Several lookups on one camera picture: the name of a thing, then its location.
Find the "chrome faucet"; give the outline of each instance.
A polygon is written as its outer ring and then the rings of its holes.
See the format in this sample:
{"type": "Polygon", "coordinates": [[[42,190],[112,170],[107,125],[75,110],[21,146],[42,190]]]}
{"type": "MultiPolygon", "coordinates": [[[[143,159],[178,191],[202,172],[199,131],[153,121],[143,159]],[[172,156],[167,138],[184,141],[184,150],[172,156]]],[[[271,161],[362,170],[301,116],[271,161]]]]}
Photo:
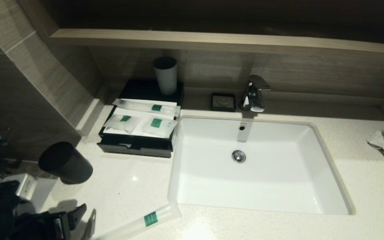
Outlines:
{"type": "Polygon", "coordinates": [[[263,99],[262,91],[270,90],[271,86],[261,76],[250,75],[248,77],[247,89],[239,101],[239,108],[263,112],[265,110],[265,100],[263,99]]]}

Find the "white sink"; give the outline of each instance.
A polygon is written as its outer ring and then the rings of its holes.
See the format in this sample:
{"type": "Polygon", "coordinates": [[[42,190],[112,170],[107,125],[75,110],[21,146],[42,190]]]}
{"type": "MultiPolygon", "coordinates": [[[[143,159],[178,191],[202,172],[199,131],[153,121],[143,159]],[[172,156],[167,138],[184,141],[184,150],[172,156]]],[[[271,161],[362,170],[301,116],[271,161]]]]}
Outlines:
{"type": "Polygon", "coordinates": [[[183,118],[169,199],[180,204],[311,214],[351,214],[337,177],[309,125],[252,122],[238,142],[238,120],[183,118]],[[241,150],[246,161],[235,162],[241,150]]]}

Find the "countertop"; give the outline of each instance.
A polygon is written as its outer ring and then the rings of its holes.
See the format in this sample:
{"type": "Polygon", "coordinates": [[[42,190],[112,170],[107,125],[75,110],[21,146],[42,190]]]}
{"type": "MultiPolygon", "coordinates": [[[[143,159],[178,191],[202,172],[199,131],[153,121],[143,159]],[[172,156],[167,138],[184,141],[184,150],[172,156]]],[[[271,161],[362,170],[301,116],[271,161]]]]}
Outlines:
{"type": "MultiPolygon", "coordinates": [[[[204,111],[186,101],[181,116],[241,119],[241,113],[204,111]]],[[[94,167],[78,185],[60,180],[43,210],[70,211],[86,203],[88,210],[74,232],[99,236],[143,217],[166,204],[172,158],[104,153],[96,145],[99,129],[112,106],[102,111],[88,137],[77,146],[94,167]],[[89,220],[95,213],[95,221],[89,220]]],[[[255,120],[312,123],[318,129],[352,205],[352,215],[298,214],[180,205],[182,217],[151,228],[134,240],[237,239],[382,239],[384,240],[384,156],[366,140],[384,129],[384,115],[375,106],[268,101],[255,120]]]]}

